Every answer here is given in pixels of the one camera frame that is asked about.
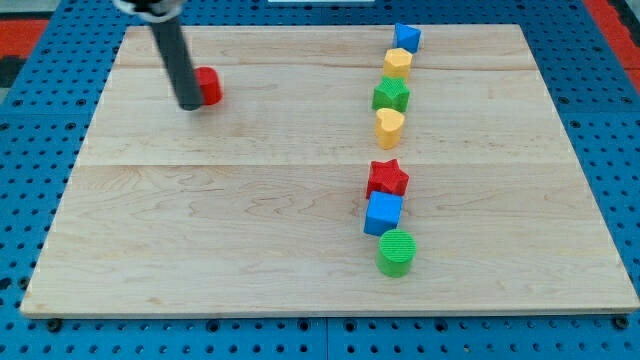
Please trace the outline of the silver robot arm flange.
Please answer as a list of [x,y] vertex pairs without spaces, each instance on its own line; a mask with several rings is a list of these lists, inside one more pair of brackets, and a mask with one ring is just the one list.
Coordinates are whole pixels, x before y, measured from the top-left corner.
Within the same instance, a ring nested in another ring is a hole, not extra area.
[[112,0],[118,10],[150,23],[167,22],[179,16],[184,3],[185,0]]

